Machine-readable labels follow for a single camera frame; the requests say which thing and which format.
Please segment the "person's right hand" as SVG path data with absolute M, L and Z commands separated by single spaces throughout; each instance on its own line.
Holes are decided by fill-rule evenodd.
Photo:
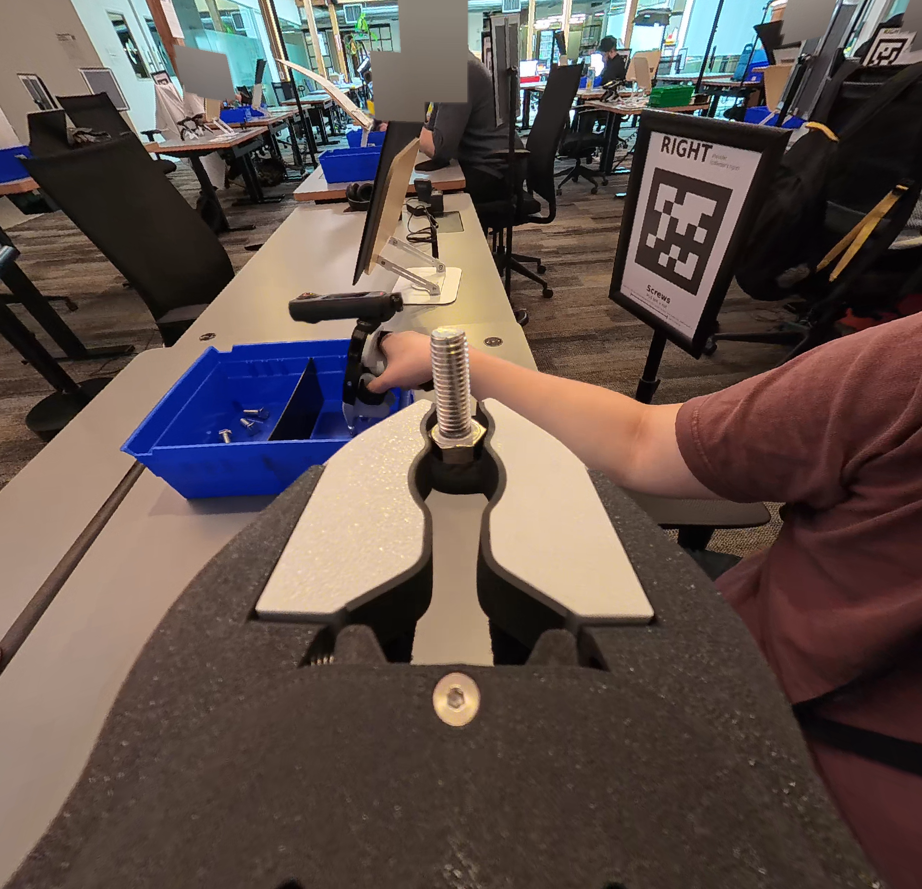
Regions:
M 418 332 L 382 332 L 377 349 L 386 362 L 382 374 L 367 385 L 368 391 L 384 394 L 391 389 L 426 388 L 432 382 L 431 339 Z

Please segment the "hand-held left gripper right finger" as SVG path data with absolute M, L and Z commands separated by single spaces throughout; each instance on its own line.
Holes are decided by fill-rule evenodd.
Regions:
M 481 466 L 487 506 L 478 603 L 494 664 L 523 664 L 546 632 L 648 625 L 654 608 L 580 459 L 495 399 Z

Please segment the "black framed easel board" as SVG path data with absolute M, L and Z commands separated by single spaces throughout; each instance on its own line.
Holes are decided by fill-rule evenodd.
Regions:
M 98 396 L 110 377 L 95 376 L 76 381 L 20 321 L 12 307 L 21 306 L 63 353 L 66 361 L 114 359 L 134 353 L 135 347 L 131 344 L 92 348 L 85 345 L 52 303 L 64 303 L 70 311 L 75 311 L 77 305 L 66 296 L 42 294 L 18 265 L 18 257 L 17 248 L 2 231 L 1 281 L 6 292 L 1 296 L 1 335 L 24 363 L 52 387 L 52 393 L 41 399 L 26 417 L 29 431 L 41 441 L 49 442 Z

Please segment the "black framed marker sign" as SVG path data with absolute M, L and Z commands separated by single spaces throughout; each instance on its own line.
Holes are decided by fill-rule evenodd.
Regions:
M 609 297 L 700 358 L 790 135 L 643 110 Z

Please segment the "person's right forearm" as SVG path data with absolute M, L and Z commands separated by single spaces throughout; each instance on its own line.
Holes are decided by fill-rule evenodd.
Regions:
M 681 404 L 646 404 L 476 350 L 468 360 L 475 399 L 494 399 L 515 411 L 618 487 L 675 499 L 718 498 L 693 475 L 680 452 Z

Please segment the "blue plastic parts bin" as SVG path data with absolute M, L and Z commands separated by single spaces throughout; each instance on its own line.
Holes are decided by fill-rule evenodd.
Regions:
M 342 411 L 349 341 L 294 341 L 205 350 L 122 446 L 186 499 L 275 495 L 308 468 L 324 465 L 351 436 Z M 314 358 L 325 403 L 308 441 L 269 436 Z M 266 408 L 263 431 L 248 435 L 243 410 Z M 359 432 L 381 420 L 359 419 Z M 223 444 L 218 430 L 232 429 Z

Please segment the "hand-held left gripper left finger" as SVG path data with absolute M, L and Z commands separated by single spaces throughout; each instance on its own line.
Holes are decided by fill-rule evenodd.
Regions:
M 432 600 L 424 465 L 431 413 L 431 402 L 417 401 L 329 459 L 256 601 L 256 618 L 333 634 L 364 625 L 388 660 L 410 662 Z

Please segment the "black office chair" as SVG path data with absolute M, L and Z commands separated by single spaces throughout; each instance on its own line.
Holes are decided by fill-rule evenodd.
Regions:
M 135 136 L 67 146 L 23 162 L 136 291 L 165 347 L 233 280 L 219 239 Z
M 474 203 L 482 229 L 492 240 L 491 253 L 507 294 L 511 276 L 517 273 L 536 283 L 544 299 L 554 295 L 542 278 L 541 259 L 513 251 L 513 231 L 530 223 L 548 225 L 556 219 L 555 161 L 581 76 L 579 65 L 551 69 L 524 146 L 512 154 L 500 153 L 506 164 L 503 198 Z

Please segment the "grey office chair seat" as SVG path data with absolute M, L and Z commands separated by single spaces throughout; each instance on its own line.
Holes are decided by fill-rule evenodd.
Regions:
M 679 546 L 704 551 L 717 530 L 748 529 L 771 520 L 763 503 L 676 499 L 627 491 L 629 497 L 664 530 L 676 530 Z

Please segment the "dark bin divider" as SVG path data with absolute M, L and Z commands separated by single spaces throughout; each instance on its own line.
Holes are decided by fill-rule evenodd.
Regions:
M 315 359 L 308 360 L 303 373 L 269 436 L 271 442 L 308 441 L 324 407 L 325 397 Z

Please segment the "black sign stand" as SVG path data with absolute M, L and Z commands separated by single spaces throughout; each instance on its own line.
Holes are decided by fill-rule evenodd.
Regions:
M 650 404 L 660 386 L 660 367 L 668 343 L 667 335 L 661 329 L 654 329 L 643 371 L 638 380 L 635 399 Z

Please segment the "black backpack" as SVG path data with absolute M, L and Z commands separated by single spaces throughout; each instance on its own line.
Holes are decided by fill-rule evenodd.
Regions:
M 920 283 L 921 65 L 844 63 L 783 157 L 735 279 L 756 300 L 875 308 Z

